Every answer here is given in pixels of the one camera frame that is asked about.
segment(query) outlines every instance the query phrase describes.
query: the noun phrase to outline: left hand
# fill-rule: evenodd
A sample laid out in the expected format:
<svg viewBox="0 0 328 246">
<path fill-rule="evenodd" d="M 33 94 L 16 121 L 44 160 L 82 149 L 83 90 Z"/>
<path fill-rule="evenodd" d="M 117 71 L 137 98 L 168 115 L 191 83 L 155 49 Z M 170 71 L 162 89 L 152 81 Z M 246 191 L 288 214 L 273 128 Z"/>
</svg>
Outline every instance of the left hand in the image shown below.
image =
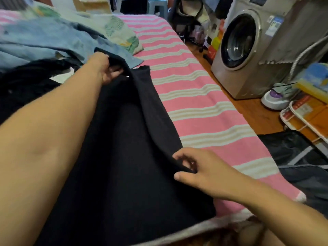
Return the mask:
<svg viewBox="0 0 328 246">
<path fill-rule="evenodd" d="M 123 69 L 120 66 L 109 66 L 109 56 L 102 52 L 95 52 L 89 58 L 87 65 L 92 67 L 92 70 L 96 70 L 104 85 L 109 84 L 112 80 L 118 77 Z"/>
</svg>

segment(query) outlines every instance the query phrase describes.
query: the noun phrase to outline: stool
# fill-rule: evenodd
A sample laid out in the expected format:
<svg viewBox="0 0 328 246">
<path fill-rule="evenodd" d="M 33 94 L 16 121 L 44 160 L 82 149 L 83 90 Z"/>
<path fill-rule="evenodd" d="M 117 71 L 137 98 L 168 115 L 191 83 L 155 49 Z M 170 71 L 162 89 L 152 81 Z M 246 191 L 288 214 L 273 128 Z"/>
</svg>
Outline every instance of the stool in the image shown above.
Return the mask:
<svg viewBox="0 0 328 246">
<path fill-rule="evenodd" d="M 167 20 L 167 0 L 148 0 L 147 14 L 155 14 L 155 7 L 159 7 L 159 16 Z"/>
</svg>

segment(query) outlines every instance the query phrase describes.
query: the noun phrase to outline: pink striped bedsheet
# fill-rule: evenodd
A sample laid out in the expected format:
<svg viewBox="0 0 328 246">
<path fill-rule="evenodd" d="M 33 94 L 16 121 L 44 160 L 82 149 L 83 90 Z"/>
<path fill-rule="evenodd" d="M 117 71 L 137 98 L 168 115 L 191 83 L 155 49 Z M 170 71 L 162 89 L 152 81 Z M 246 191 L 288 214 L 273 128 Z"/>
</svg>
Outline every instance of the pink striped bedsheet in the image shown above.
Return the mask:
<svg viewBox="0 0 328 246">
<path fill-rule="evenodd" d="M 153 84 L 183 146 L 211 149 L 240 172 L 289 198 L 305 195 L 279 173 L 266 147 L 168 22 L 154 15 L 118 15 L 137 34 L 144 50 L 135 56 L 149 65 Z M 214 201 L 217 217 L 194 231 L 223 227 L 252 214 L 240 204 Z"/>
</svg>

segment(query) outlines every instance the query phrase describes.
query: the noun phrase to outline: washing machine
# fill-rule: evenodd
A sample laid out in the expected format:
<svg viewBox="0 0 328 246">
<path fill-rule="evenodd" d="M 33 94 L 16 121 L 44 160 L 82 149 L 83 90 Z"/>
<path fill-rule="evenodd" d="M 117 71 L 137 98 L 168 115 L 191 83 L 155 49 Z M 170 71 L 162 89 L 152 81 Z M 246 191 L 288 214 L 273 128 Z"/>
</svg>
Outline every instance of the washing machine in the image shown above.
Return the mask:
<svg viewBox="0 0 328 246">
<path fill-rule="evenodd" d="M 328 34 L 327 10 L 328 0 L 234 0 L 213 74 L 235 99 L 261 97 L 288 76 L 304 49 Z"/>
</svg>

